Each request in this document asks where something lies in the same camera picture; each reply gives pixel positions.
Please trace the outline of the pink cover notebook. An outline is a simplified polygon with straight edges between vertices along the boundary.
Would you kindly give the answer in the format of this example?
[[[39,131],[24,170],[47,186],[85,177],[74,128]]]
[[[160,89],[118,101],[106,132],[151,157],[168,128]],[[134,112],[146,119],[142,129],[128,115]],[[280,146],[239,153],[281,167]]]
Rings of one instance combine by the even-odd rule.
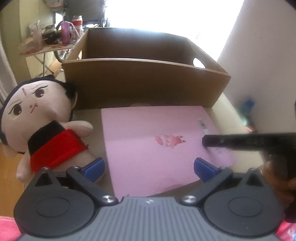
[[[106,108],[101,119],[117,198],[152,196],[196,182],[196,158],[216,167],[236,162],[229,150],[203,147],[202,138],[218,131],[200,106]]]

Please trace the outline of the plush doll red shirt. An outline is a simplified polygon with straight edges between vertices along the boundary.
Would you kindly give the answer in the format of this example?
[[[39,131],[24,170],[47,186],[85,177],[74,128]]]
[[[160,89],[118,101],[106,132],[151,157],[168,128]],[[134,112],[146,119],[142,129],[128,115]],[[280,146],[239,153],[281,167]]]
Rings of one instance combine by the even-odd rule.
[[[43,167],[65,171],[96,159],[82,141],[93,125],[72,119],[77,98],[74,84],[53,75],[27,80],[8,95],[1,108],[1,140],[7,157],[22,154],[20,182],[29,183]]]

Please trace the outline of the brown cardboard box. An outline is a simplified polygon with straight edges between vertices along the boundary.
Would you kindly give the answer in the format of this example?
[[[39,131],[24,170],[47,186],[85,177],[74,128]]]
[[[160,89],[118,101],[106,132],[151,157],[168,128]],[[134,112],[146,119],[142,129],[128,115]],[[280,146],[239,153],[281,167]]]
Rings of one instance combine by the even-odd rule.
[[[230,75],[185,37],[121,28],[91,28],[63,62],[78,92],[77,109],[212,107]]]

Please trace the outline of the cluttered folding side table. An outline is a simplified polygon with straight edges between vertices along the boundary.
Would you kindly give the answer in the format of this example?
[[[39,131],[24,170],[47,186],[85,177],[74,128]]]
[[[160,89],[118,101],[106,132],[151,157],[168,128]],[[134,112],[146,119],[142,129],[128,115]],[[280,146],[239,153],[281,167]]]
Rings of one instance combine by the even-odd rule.
[[[45,39],[40,42],[34,42],[32,37],[29,37],[18,46],[18,52],[20,55],[27,57],[34,57],[38,63],[42,65],[42,71],[40,75],[46,73],[55,74],[58,69],[58,65],[61,66],[62,62],[68,57],[71,50],[75,46],[75,42],[64,45],[61,40],[57,40],[53,44],[46,44]],[[47,63],[47,55],[52,53],[55,57],[51,63]]]

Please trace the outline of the purple water bottle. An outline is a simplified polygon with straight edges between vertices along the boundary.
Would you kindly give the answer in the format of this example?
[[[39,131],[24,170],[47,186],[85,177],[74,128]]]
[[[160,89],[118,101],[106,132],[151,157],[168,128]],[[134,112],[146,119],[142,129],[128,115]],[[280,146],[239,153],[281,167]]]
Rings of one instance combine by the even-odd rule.
[[[71,29],[73,28],[73,24],[68,21],[61,21],[57,25],[57,29],[61,27],[61,40],[63,45],[68,45],[71,42]]]

